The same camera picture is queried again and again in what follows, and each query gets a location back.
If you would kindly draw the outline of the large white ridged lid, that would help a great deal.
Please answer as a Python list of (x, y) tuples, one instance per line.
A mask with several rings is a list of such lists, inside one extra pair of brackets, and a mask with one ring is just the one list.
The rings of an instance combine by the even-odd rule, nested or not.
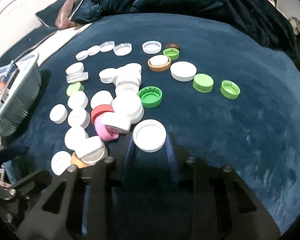
[(166, 141), (166, 129), (157, 120), (147, 119), (138, 123), (133, 130), (134, 144), (143, 152), (160, 150)]

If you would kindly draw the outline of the large clear ridged lid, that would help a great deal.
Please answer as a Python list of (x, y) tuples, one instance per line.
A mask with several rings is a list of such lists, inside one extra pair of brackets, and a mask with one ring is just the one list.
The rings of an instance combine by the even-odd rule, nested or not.
[(89, 79), (88, 72), (79, 72), (66, 76), (67, 83), (76, 83)]

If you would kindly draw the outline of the pink cap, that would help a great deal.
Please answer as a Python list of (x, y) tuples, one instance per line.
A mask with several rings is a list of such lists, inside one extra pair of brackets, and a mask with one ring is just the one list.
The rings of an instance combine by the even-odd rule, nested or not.
[(119, 133), (108, 130), (102, 122), (102, 116), (98, 116), (94, 122), (97, 135), (104, 141), (112, 141), (119, 137)]

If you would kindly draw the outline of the orange cap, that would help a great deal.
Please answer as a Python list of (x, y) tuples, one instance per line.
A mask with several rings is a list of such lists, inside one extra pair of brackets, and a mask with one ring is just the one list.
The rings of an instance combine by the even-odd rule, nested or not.
[(81, 159), (77, 157), (75, 152), (71, 155), (70, 163), (71, 165), (76, 165), (78, 168), (89, 167), (89, 164), (86, 164), (83, 161), (81, 161)]

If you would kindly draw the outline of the dark green open cap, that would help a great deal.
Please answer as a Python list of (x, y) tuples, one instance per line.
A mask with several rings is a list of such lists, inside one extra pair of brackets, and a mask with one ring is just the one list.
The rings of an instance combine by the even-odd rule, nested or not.
[(138, 96), (141, 99), (141, 103), (144, 108), (152, 109), (158, 107), (162, 102), (162, 90), (155, 86), (148, 86), (142, 88), (138, 92)]

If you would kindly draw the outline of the red cap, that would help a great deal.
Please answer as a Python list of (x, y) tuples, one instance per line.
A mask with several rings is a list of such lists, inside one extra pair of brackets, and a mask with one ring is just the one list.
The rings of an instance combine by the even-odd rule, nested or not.
[(97, 117), (107, 112), (114, 112), (111, 105), (98, 105), (91, 111), (91, 123), (94, 124)]

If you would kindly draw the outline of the light green closed cap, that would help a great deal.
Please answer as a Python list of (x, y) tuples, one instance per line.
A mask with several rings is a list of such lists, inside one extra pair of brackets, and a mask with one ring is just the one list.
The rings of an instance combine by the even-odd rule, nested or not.
[(193, 79), (193, 87), (195, 90), (201, 93), (209, 93), (212, 91), (214, 85), (214, 80), (211, 76), (207, 74), (197, 74)]

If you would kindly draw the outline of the large white flat lid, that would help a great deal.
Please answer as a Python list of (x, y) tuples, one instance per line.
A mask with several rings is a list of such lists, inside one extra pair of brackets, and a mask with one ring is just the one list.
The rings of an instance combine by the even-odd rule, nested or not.
[(178, 61), (170, 66), (171, 76), (180, 82), (192, 81), (197, 74), (197, 68), (194, 64), (186, 61)]

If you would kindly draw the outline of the white cap left edge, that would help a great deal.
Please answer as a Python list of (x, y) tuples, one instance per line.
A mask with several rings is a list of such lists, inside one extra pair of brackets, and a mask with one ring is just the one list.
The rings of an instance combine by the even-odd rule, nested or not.
[(55, 105), (50, 111), (50, 120), (55, 124), (63, 123), (68, 116), (68, 110), (63, 104)]

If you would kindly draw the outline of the small light green open cap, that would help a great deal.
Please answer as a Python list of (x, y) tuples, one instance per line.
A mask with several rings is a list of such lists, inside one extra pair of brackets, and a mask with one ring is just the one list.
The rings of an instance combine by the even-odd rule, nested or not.
[(169, 57), (171, 61), (179, 59), (179, 50), (175, 48), (167, 48), (162, 52), (165, 56)]

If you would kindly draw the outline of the clear lid far right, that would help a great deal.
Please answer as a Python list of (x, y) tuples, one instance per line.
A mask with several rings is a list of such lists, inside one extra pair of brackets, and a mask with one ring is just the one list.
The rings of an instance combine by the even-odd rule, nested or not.
[(142, 50), (146, 54), (157, 54), (161, 52), (162, 45), (159, 41), (147, 41), (142, 44)]

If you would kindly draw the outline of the small white cap end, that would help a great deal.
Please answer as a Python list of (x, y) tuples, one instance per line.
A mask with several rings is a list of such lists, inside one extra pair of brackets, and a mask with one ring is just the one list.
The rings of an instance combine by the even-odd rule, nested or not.
[(87, 50), (83, 50), (83, 51), (80, 51), (79, 53), (76, 54), (76, 60), (77, 61), (83, 61), (85, 60), (87, 57), (89, 56), (89, 53)]

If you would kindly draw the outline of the small white cap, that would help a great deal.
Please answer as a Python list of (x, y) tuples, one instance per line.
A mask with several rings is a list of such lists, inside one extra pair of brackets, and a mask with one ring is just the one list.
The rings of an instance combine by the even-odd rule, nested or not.
[(89, 56), (94, 56), (100, 52), (100, 46), (92, 46), (87, 50)]

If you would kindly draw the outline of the brown pillow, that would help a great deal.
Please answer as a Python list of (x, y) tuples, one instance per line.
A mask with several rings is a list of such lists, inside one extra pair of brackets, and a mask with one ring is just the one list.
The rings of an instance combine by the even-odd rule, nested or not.
[(70, 20), (70, 15), (77, 2), (78, 0), (66, 0), (64, 2), (55, 20), (55, 25), (58, 30), (64, 30), (77, 26), (76, 23)]

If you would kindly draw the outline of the dark blue piped pillow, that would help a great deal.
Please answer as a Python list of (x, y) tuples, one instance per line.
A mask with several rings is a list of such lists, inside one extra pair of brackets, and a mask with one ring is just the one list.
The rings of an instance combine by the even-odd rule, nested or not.
[(37, 12), (36, 17), (39, 22), (49, 28), (55, 27), (55, 21), (65, 2), (66, 0), (57, 0), (51, 5), (47, 6), (45, 9)]

